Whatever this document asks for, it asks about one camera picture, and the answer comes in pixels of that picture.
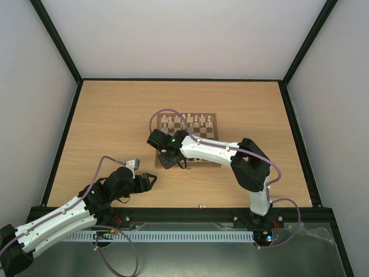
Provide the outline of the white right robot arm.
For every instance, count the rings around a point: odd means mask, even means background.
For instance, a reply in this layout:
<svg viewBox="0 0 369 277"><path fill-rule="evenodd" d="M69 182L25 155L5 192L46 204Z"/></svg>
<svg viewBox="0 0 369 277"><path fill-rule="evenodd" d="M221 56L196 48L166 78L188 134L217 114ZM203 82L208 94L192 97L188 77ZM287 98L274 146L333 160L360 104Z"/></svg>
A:
<svg viewBox="0 0 369 277"><path fill-rule="evenodd" d="M265 154L250 139L245 138L240 143L225 143L183 130L170 135L154 129L146 142L159 152L158 159L165 169L186 159L203 159L229 167L238 184L249 195L252 221L264 226L271 220L269 192L266 188L270 164Z"/></svg>

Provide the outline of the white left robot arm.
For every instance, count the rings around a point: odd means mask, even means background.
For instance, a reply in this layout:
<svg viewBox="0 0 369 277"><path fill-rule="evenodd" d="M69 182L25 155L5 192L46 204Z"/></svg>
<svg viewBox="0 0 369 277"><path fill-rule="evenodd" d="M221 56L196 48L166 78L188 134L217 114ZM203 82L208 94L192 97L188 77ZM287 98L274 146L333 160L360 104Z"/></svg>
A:
<svg viewBox="0 0 369 277"><path fill-rule="evenodd" d="M109 223L114 213L111 207L113 201L148 192L156 180L155 175L135 175L127 167L120 167L109 177L99 178L86 186L65 205L41 218L18 227L11 224L1 227L1 270L5 276L15 276L67 236Z"/></svg>

